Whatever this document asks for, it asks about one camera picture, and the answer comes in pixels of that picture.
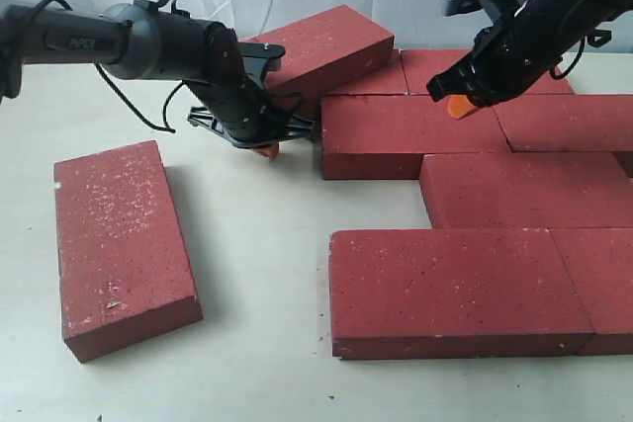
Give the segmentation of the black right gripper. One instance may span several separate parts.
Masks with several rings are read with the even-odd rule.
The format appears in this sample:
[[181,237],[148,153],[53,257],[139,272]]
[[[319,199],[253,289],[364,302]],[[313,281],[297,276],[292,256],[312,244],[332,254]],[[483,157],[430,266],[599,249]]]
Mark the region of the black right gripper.
[[599,25],[608,17],[604,0],[527,0],[511,17],[481,31],[473,49],[432,76],[426,90],[434,102],[449,96],[448,115],[463,120],[526,92],[544,74],[555,80],[569,74],[556,68],[573,45],[608,43]]

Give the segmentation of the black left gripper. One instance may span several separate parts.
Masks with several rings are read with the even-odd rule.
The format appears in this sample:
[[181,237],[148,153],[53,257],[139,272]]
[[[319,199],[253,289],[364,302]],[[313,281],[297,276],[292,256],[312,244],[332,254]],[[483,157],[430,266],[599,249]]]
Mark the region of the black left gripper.
[[236,148],[253,148],[259,156],[273,160],[280,152],[278,142],[315,139],[315,121],[277,108],[250,79],[228,83],[186,80],[185,85],[200,102],[191,108],[189,124]]

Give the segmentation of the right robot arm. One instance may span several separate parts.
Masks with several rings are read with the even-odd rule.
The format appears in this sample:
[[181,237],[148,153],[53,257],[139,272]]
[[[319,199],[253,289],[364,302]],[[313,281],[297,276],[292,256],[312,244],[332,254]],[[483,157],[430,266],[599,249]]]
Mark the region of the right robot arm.
[[632,0],[445,0],[446,17],[484,11],[492,23],[427,82],[427,92],[435,102],[447,99],[455,119],[513,100],[543,75],[564,79],[556,70],[564,53],[609,43],[612,33],[602,24],[631,9]]

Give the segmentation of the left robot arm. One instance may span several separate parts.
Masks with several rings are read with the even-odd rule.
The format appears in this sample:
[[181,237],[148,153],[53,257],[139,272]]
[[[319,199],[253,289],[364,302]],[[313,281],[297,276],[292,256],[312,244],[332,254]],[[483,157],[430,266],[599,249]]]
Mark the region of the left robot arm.
[[302,93],[291,93],[296,103],[285,109],[264,86],[285,53],[278,44],[241,42],[220,22],[164,12],[144,0],[100,16],[74,11],[64,0],[1,0],[3,98],[19,95],[26,64],[93,64],[106,82],[174,81],[200,102],[189,113],[192,126],[267,157],[314,129],[297,114]]

